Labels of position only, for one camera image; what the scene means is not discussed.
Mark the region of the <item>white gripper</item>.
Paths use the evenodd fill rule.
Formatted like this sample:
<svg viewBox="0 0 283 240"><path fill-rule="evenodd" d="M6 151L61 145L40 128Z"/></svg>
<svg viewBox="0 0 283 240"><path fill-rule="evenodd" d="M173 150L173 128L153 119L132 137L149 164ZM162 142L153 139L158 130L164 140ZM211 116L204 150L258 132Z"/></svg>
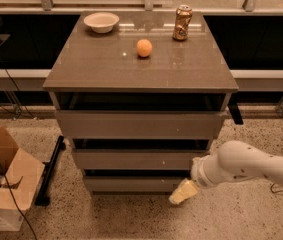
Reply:
<svg viewBox="0 0 283 240"><path fill-rule="evenodd" d="M192 159L190 176L200 188L216 187L215 173L217 171L217 158L215 155ZM169 197L172 204L178 205L198 193L199 187L192 180L184 179L173 191Z"/></svg>

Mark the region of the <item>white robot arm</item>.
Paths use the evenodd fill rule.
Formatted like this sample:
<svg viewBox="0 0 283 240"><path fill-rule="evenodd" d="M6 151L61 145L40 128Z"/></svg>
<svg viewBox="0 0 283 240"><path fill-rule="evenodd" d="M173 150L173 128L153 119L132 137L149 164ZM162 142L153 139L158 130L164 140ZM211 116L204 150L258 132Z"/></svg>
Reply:
<svg viewBox="0 0 283 240"><path fill-rule="evenodd" d="M241 141L228 141L215 154L193 159L190 179L186 178L178 185L169 201L178 205L196 195L200 188L255 177L283 187L283 156L265 153Z"/></svg>

